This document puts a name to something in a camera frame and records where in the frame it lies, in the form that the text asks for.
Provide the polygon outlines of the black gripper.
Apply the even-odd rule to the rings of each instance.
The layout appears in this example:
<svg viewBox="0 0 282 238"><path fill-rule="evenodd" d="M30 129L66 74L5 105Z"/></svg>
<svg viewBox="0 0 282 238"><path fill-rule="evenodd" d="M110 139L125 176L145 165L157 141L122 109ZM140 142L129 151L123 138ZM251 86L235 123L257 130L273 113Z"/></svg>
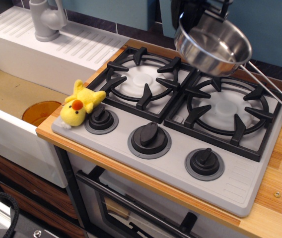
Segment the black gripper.
<svg viewBox="0 0 282 238"><path fill-rule="evenodd" d="M205 9L205 0L183 0L171 1L171 17L173 27L179 26L179 17L183 13L183 28L190 31L197 26L204 12L218 21L228 18L228 9L232 0L208 0Z"/></svg>

